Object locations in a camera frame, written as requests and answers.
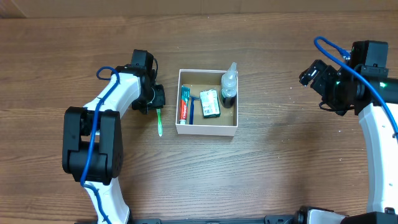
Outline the green toothbrush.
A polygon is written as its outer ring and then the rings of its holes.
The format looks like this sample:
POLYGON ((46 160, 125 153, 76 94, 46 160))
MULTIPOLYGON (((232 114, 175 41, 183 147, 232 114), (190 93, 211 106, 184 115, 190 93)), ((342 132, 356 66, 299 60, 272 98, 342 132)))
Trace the green toothbrush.
POLYGON ((157 130, 158 135, 162 137, 163 135, 163 127, 162 127, 162 118, 161 118, 161 109, 156 109, 157 112, 157 130))

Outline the teal toothpaste tube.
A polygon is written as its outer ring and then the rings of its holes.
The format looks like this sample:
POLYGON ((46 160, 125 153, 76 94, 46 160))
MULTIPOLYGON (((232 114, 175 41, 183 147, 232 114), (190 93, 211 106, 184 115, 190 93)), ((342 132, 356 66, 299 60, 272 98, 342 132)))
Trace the teal toothpaste tube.
POLYGON ((181 100, 180 100, 180 124, 186 124, 187 122, 187 104, 190 98, 190 89, 189 87, 182 86, 181 87, 181 100))

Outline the blue disposable razor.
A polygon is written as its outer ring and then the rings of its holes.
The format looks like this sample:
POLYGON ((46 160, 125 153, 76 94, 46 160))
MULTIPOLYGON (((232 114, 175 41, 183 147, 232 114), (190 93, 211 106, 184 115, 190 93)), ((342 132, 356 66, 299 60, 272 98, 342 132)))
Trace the blue disposable razor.
POLYGON ((198 101, 198 100, 200 100, 199 97, 190 95, 190 101, 191 101, 191 103, 190 103, 190 118, 189 118, 190 125, 192 125, 193 121, 194 121, 195 101, 198 101))

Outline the white green soap packet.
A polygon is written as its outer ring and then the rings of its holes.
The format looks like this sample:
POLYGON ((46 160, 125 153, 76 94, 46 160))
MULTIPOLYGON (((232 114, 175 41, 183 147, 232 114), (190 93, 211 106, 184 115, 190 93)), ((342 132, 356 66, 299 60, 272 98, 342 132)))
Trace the white green soap packet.
POLYGON ((204 118, 220 117, 220 105, 218 101, 218 93, 215 89, 201 91, 200 101, 204 118))

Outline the clear spray bottle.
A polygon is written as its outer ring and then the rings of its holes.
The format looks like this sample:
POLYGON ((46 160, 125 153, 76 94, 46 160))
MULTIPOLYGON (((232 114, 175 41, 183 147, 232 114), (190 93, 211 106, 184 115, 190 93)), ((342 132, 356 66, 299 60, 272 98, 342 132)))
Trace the clear spray bottle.
POLYGON ((221 104, 225 108, 231 108, 236 101, 238 88, 237 63, 233 62, 230 68, 221 77, 221 104))

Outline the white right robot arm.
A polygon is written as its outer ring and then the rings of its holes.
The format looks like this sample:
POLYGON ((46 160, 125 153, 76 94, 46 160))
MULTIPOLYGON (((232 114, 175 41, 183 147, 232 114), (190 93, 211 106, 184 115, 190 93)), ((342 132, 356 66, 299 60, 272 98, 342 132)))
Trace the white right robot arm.
POLYGON ((397 119, 397 80, 380 63, 356 63, 359 78, 315 60, 299 76, 322 97, 326 110, 343 116, 354 110, 359 118, 368 158, 369 195, 366 213, 340 215, 331 210, 301 207, 294 223, 397 223, 397 131, 385 110, 397 119))

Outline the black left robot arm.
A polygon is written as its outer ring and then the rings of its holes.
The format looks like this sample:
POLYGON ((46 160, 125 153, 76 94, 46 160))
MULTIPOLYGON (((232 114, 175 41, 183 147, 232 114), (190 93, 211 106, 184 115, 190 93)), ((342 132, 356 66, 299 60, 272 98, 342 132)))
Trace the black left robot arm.
POLYGON ((108 83, 82 107, 64 115, 62 167, 88 193, 97 223, 132 223, 119 175, 123 166, 121 118, 132 108, 141 113, 165 105, 164 88, 156 82, 157 65, 109 67, 108 83))

